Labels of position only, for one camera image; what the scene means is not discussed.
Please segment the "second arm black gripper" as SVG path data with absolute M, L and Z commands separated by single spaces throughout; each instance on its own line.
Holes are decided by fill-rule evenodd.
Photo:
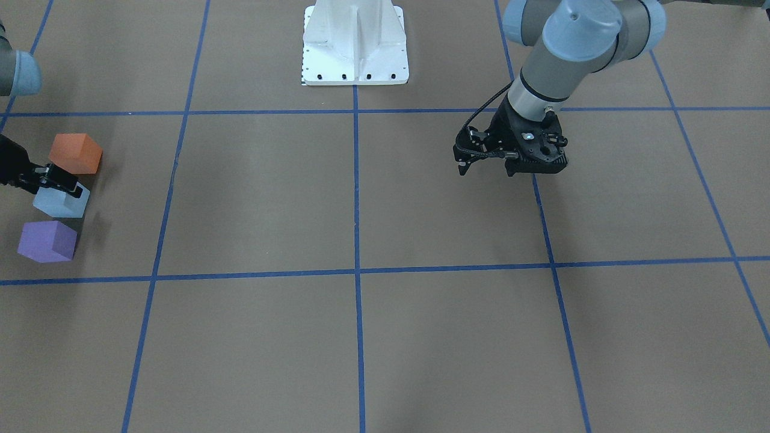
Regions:
M 452 150 L 461 176 L 474 162 L 487 159 L 489 151 L 504 158 L 506 175 L 513 177 L 517 173 L 560 173 L 568 165 L 567 143 L 553 111 L 547 111 L 544 120 L 527 120 L 504 99 L 485 133 L 475 127 L 460 129 Z

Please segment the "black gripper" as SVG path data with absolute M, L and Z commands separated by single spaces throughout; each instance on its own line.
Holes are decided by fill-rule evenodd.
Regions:
M 22 180 L 32 174 L 35 184 Z M 22 146 L 5 135 L 1 135 L 1 184 L 24 189 L 30 194 L 36 194 L 38 187 L 55 189 L 73 198 L 80 198 L 84 191 L 76 175 L 55 164 L 38 167 Z

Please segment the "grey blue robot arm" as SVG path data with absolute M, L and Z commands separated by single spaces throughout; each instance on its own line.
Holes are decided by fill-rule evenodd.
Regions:
M 1 23 L 2 97 L 35 95 L 41 88 L 42 73 L 36 59 L 30 52 L 12 47 Z M 33 164 L 27 150 L 5 135 L 1 135 L 1 184 L 32 195 L 41 189 L 53 189 L 79 199 L 84 192 L 77 176 L 55 164 Z

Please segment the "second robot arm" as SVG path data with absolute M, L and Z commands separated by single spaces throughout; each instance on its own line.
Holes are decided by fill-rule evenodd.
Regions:
M 511 1 L 504 35 L 531 48 L 518 75 L 490 101 L 500 105 L 489 127 L 470 120 L 453 152 L 460 175 L 485 159 L 502 159 L 508 176 L 556 174 L 568 165 L 558 113 L 594 72 L 650 51 L 665 35 L 659 1 Z

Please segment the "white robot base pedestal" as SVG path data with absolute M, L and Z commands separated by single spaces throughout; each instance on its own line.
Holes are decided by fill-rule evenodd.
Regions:
M 303 13 L 301 84 L 404 85 L 404 10 L 391 1 L 316 1 Z

